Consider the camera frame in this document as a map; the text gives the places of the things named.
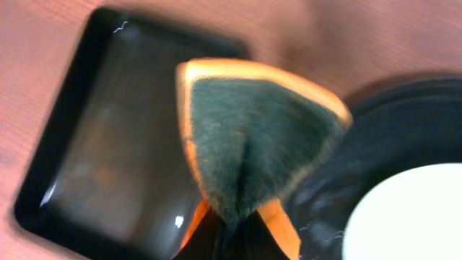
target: black rectangular dish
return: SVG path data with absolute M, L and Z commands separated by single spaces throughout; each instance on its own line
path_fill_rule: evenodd
M 200 200 L 183 155 L 175 67 L 246 58 L 233 40 L 109 8 L 89 18 L 14 215 L 91 259 L 170 259 Z

